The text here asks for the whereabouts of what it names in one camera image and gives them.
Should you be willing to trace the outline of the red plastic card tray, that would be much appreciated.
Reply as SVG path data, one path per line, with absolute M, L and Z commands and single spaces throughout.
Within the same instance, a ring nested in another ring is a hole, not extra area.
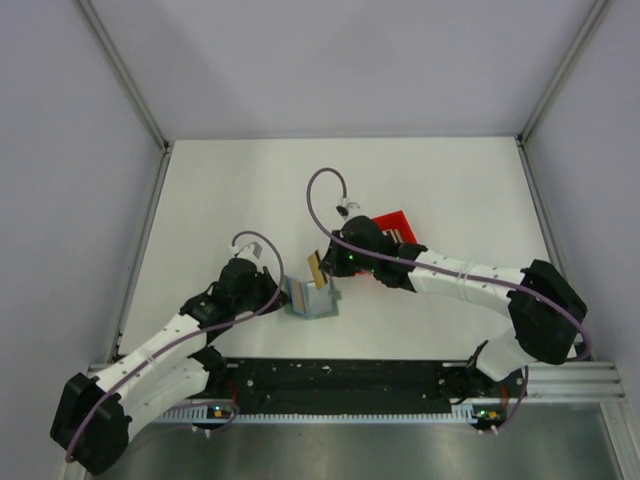
M 404 240 L 403 243 L 417 244 L 414 232 L 402 210 L 374 217 L 373 221 L 382 230 L 382 232 L 387 229 L 398 229 Z

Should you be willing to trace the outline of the green leather card holder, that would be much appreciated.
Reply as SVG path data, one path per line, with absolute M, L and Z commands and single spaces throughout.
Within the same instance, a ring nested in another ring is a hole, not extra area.
M 306 285 L 305 288 L 305 300 L 307 307 L 307 314 L 302 316 L 296 314 L 292 309 L 291 296 L 289 292 L 289 279 L 293 277 L 286 277 L 284 284 L 284 292 L 289 297 L 289 302 L 285 305 L 284 309 L 287 315 L 298 317 L 306 320 L 322 319 L 337 317 L 339 315 L 339 301 L 341 300 L 341 293 L 335 287 L 332 279 L 328 280 L 328 284 L 318 290 L 314 282 L 300 281 Z

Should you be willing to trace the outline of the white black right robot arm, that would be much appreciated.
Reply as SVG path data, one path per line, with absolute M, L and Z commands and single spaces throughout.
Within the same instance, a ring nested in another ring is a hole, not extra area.
M 568 361 L 587 313 L 584 301 L 547 261 L 535 259 L 520 269 L 464 262 L 421 244 L 397 242 L 363 215 L 332 231 L 319 268 L 335 278 L 370 274 L 388 288 L 456 298 L 509 319 L 507 330 L 483 341 L 468 360 L 467 384 L 481 396 L 532 363 Z

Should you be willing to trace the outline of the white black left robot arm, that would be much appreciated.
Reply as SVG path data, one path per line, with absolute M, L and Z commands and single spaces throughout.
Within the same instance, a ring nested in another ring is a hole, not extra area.
M 239 323 L 282 308 L 288 300 L 284 280 L 255 260 L 233 258 L 132 353 L 94 376 L 71 377 L 50 430 L 66 462 L 100 475 L 162 413 L 199 393 L 220 394 L 227 374 L 212 342 Z

